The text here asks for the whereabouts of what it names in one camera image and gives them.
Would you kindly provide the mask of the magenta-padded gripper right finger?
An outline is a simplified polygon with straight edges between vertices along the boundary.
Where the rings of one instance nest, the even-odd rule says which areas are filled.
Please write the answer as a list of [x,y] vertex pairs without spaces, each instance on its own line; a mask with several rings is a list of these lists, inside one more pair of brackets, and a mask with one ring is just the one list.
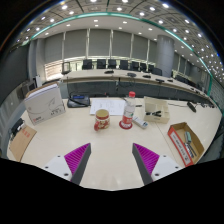
[[182,169],[182,167],[169,156],[158,155],[137,143],[134,143],[132,146],[132,154],[145,185]]

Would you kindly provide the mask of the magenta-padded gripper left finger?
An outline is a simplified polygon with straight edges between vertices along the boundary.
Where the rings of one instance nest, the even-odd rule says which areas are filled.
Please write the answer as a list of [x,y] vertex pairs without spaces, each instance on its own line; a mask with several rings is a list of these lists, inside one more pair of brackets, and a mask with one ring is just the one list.
[[87,143],[66,155],[55,156],[43,167],[43,169],[58,177],[79,185],[90,154],[91,144]]

